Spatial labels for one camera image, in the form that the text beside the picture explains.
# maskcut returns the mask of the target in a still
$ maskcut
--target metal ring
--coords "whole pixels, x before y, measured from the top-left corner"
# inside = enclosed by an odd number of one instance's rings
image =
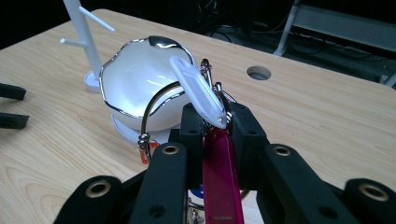
[[[166,155],[174,155],[177,154],[179,151],[178,147],[174,147],[174,146],[168,146],[163,148],[163,154]]]
[[[148,102],[148,106],[146,107],[145,113],[142,118],[142,126],[140,128],[140,136],[139,136],[139,147],[143,150],[148,158],[148,163],[151,161],[151,148],[149,145],[149,133],[146,133],[146,126],[149,119],[149,112],[151,111],[152,107],[154,107],[155,103],[168,91],[171,91],[175,88],[181,87],[178,81],[172,82],[171,84],[165,86],[164,88],[160,89],[155,95],[151,98]]]
[[[85,195],[89,198],[99,198],[107,194],[111,189],[111,184],[106,180],[98,180],[91,183],[87,190],[85,190]]]
[[[359,190],[365,196],[376,201],[386,202],[389,199],[388,194],[384,190],[374,185],[362,183],[359,185]]]
[[[276,155],[278,156],[289,156],[291,154],[290,150],[288,150],[285,147],[274,147],[273,151],[275,152]]]
[[[207,84],[210,86],[211,89],[214,88],[213,84],[212,84],[212,74],[211,74],[211,65],[209,64],[209,60],[208,59],[203,59],[202,63],[201,63],[201,69],[202,69],[202,75],[205,77]],[[227,92],[223,91],[221,89],[221,84],[217,84],[219,90],[222,92],[221,98],[220,100],[224,101],[224,100],[228,100],[230,102],[235,103],[235,99],[228,94]],[[157,93],[155,93],[155,95],[151,98],[151,100],[148,102],[148,106],[146,107],[145,113],[143,115],[142,118],[142,125],[141,125],[141,129],[140,129],[140,136],[139,136],[139,146],[141,150],[145,151],[145,154],[148,158],[148,163],[150,163],[151,160],[151,152],[150,152],[150,145],[149,145],[149,133],[146,133],[146,126],[147,126],[147,122],[149,119],[149,112],[151,111],[152,107],[154,107],[154,104],[164,95],[166,94],[168,91],[171,91],[175,88],[181,87],[180,83],[178,81],[173,82],[167,86],[165,86],[164,88],[160,89]],[[249,194],[249,190],[242,190],[241,191],[241,200],[244,200]],[[193,202],[189,202],[189,206],[192,208],[195,208],[197,210],[201,210],[204,211],[204,206],[200,205],[198,203],[193,203]]]

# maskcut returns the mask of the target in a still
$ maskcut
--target brass screw hole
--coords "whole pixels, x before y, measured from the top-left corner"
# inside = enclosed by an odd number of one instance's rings
[[[365,196],[376,201],[386,202],[389,199],[388,194],[384,190],[374,185],[363,183],[359,185],[359,190]]]
[[[155,205],[151,206],[151,208],[149,209],[148,213],[149,213],[149,215],[151,217],[160,218],[160,217],[163,217],[165,215],[166,209],[165,209],[165,207],[163,205],[155,204]]]
[[[273,151],[278,156],[289,156],[291,154],[290,150],[288,150],[287,148],[283,148],[283,147],[276,147],[273,149]]]
[[[329,219],[337,219],[338,215],[337,213],[330,207],[328,206],[320,206],[318,208],[319,212],[324,216]]]
[[[163,148],[163,154],[173,155],[178,153],[178,147],[165,147]]]
[[[85,191],[85,195],[87,195],[89,198],[99,198],[107,194],[110,189],[110,183],[108,183],[106,180],[98,180],[88,186],[87,190]]]

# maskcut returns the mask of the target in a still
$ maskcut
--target dark background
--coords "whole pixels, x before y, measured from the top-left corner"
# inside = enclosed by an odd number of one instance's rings
[[[282,29],[293,0],[81,0],[89,11],[107,8],[142,19],[203,34],[216,24],[228,22],[245,32],[263,27]],[[396,1],[391,0],[303,0],[371,19],[396,24]],[[0,1],[0,49],[69,21],[62,0]]]

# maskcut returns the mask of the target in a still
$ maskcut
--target floor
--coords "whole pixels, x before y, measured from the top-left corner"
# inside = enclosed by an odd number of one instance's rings
[[[282,31],[247,33],[229,24],[216,26],[206,35],[248,48],[274,53]],[[383,83],[396,74],[396,60],[340,45],[322,37],[292,32],[282,57],[313,64],[349,76]]]

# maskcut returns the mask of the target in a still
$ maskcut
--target white stand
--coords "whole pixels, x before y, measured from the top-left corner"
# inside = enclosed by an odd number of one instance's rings
[[[92,34],[88,23],[85,20],[85,16],[89,17],[93,21],[96,21],[110,32],[114,32],[115,29],[82,7],[79,0],[64,0],[64,5],[66,6],[67,12],[69,13],[69,16],[77,30],[80,41],[78,42],[63,38],[61,39],[61,43],[84,49],[85,55],[87,56],[88,62],[92,68],[92,70],[84,78],[85,85],[87,86],[88,90],[92,92],[100,92],[99,73],[100,69],[102,68],[102,62],[93,42]]]
[[[282,36],[280,37],[279,44],[277,45],[277,49],[274,52],[274,54],[276,56],[281,57],[286,51],[286,46],[285,46],[286,41],[288,41],[289,32],[290,32],[291,26],[293,25],[294,17],[297,12],[297,9],[299,7],[299,3],[300,3],[300,0],[295,0],[293,3],[293,6],[291,7],[291,10],[290,10],[290,13],[288,16],[288,20],[286,21],[285,28],[283,30]]]
[[[386,86],[389,86],[389,87],[393,87],[395,84],[396,84],[396,73],[395,74],[393,74],[392,76],[390,76],[390,77],[388,77],[388,76],[383,76],[383,77],[381,77],[381,78],[383,78],[383,80],[380,80],[380,83],[381,84],[384,84],[384,85],[386,85]]]

